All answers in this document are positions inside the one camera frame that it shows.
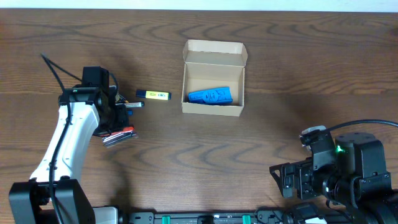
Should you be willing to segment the red stapler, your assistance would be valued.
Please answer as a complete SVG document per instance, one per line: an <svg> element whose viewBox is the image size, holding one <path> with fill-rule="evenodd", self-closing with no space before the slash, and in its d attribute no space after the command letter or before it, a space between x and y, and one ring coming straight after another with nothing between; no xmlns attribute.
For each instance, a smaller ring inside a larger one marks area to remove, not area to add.
<svg viewBox="0 0 398 224"><path fill-rule="evenodd" d="M105 147L111 147L111 146L116 145L116 144L118 144L122 141L125 141L127 139L137 138L138 135L137 135L134 127L130 126L130 127L122 128L122 130L120 130L120 131L116 131L111 134L103 135L101 137L102 137L103 145Z"/></svg>

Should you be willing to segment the yellow highlighter pen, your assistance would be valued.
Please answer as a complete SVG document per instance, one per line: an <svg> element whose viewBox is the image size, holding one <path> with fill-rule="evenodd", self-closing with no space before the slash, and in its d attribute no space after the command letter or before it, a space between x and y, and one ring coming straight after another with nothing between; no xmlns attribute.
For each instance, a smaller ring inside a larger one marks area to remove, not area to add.
<svg viewBox="0 0 398 224"><path fill-rule="evenodd" d="M164 91L136 90L136 96L139 98L148 98L154 100L171 99L171 93Z"/></svg>

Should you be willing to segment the blue whiteboard duster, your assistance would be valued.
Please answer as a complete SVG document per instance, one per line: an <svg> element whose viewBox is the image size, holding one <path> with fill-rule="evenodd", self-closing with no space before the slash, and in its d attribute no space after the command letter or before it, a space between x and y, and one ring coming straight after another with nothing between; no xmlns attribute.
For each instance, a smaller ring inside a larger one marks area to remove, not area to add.
<svg viewBox="0 0 398 224"><path fill-rule="evenodd" d="M194 91L188 94L190 103L204 105L226 105L233 102L229 87Z"/></svg>

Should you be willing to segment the brown cardboard box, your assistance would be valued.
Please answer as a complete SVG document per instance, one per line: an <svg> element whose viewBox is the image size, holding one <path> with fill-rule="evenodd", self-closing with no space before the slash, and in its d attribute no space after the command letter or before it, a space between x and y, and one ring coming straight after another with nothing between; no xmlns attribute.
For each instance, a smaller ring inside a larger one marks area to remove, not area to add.
<svg viewBox="0 0 398 224"><path fill-rule="evenodd" d="M241 42L188 40L183 48L182 112L240 116L244 108L245 67L248 59ZM188 94L228 87L232 102L226 105L192 103Z"/></svg>

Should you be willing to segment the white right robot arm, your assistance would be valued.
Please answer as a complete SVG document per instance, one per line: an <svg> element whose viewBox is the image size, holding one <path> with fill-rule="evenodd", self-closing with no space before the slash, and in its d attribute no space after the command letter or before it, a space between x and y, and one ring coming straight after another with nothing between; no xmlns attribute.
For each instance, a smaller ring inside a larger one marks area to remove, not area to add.
<svg viewBox="0 0 398 224"><path fill-rule="evenodd" d="M382 142L369 133L332 137L315 130L300 137L312 155L270 167L283 197L324 196L346 208L353 223L397 223L397 191L392 188Z"/></svg>

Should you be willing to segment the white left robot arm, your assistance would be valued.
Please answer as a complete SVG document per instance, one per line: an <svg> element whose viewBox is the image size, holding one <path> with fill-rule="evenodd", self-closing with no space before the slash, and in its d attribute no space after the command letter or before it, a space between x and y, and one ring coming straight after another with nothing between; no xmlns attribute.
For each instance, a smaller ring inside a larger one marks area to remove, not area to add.
<svg viewBox="0 0 398 224"><path fill-rule="evenodd" d="M84 67L81 83L64 88L59 116L48 149L27 182L16 182L9 203L16 223L122 223L116 207L92 207L80 176L90 139L110 146L135 134L126 106L110 86L113 74L102 67Z"/></svg>

